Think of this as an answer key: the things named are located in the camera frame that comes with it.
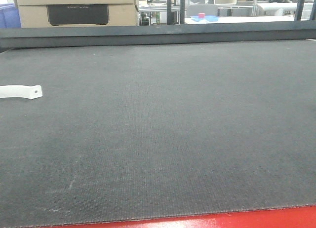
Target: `gray felt surface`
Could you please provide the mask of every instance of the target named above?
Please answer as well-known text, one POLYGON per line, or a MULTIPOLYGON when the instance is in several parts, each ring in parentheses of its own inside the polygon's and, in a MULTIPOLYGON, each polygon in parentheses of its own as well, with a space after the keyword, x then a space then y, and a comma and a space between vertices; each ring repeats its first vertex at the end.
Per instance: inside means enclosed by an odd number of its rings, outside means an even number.
POLYGON ((316 42, 11 50, 0 227, 316 204, 316 42))

